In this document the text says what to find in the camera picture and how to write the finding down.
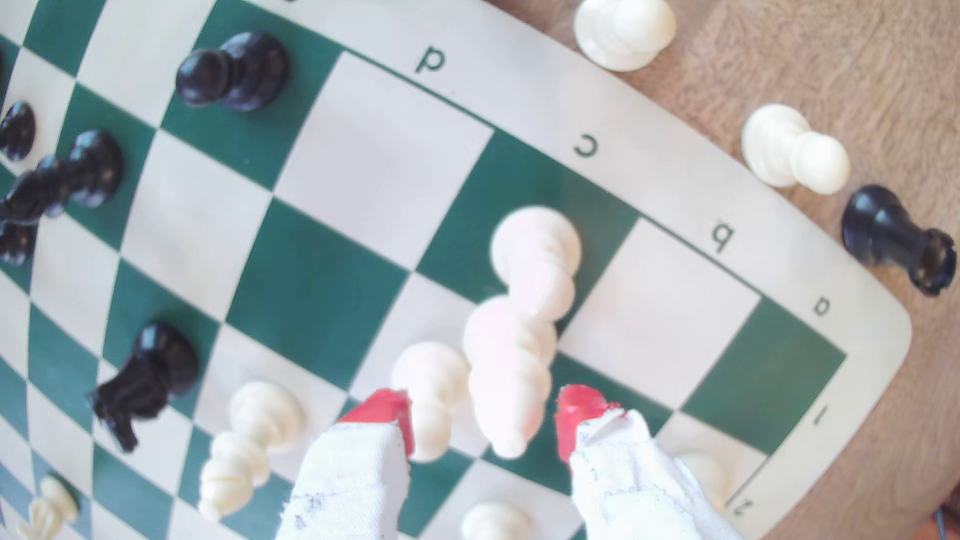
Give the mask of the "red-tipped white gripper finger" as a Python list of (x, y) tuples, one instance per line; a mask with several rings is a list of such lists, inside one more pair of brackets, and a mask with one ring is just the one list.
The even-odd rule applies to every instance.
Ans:
[(587, 539), (742, 539), (640, 411), (583, 384), (561, 387), (558, 458)]
[(311, 444), (276, 539), (397, 539), (415, 448), (405, 390), (381, 388)]

